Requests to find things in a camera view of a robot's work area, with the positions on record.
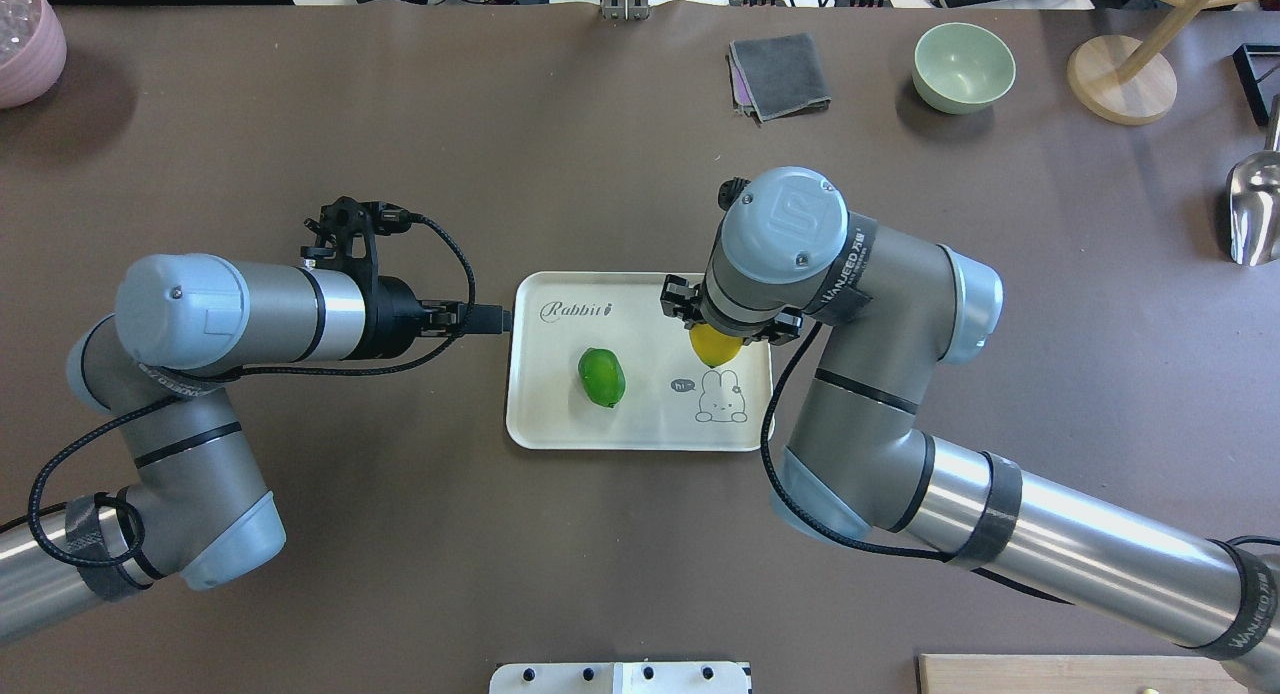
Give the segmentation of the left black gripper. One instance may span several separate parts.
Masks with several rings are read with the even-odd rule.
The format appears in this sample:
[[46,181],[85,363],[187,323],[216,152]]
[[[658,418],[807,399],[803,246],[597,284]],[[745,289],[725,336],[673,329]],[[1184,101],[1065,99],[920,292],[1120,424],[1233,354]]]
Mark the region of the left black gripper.
[[451,248],[463,268],[461,248],[429,216],[388,202],[340,197],[321,207],[306,228],[314,243],[301,251],[300,271],[314,289],[317,324],[303,361],[390,360],[422,337],[506,334],[513,315],[502,306],[466,301],[422,300],[404,280],[380,273],[375,239],[426,227]]

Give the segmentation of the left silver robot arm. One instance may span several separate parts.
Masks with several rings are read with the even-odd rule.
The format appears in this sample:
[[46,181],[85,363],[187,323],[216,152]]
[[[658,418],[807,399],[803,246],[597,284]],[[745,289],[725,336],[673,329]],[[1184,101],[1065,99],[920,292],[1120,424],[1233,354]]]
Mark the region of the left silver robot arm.
[[[41,467],[3,526],[3,642],[13,643],[166,576],[196,592],[274,558],[285,529],[227,387],[253,375],[366,378],[415,369],[421,337],[448,347],[504,334],[442,227],[388,202],[340,197],[306,222],[297,266],[214,255],[141,257],[114,310],[72,348],[67,380],[108,421]],[[467,295],[424,300],[379,271],[375,239],[429,227]]]

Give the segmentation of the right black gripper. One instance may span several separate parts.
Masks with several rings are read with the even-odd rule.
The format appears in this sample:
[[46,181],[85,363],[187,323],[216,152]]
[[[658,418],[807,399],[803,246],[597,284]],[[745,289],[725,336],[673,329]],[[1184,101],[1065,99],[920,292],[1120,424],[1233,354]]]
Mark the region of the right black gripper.
[[733,319],[704,296],[700,283],[691,283],[676,274],[666,274],[659,302],[663,315],[682,321],[687,330],[692,330],[695,324],[707,324],[714,332],[737,337],[746,344],[764,342],[769,346],[782,346],[797,339],[804,328],[804,315],[795,307],[783,307],[762,321]]

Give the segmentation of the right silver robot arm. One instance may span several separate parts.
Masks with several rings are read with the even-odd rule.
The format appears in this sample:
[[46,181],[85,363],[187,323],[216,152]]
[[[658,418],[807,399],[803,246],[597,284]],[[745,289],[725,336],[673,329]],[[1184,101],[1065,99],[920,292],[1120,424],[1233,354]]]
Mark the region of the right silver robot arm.
[[829,329],[781,464],[762,447],[783,521],[1094,609],[1277,690],[1277,558],[1249,537],[1193,537],[916,426],[934,369],[975,359],[997,327],[992,268],[851,211],[805,166],[724,182],[718,205],[705,275],[667,277],[664,314],[801,350]]

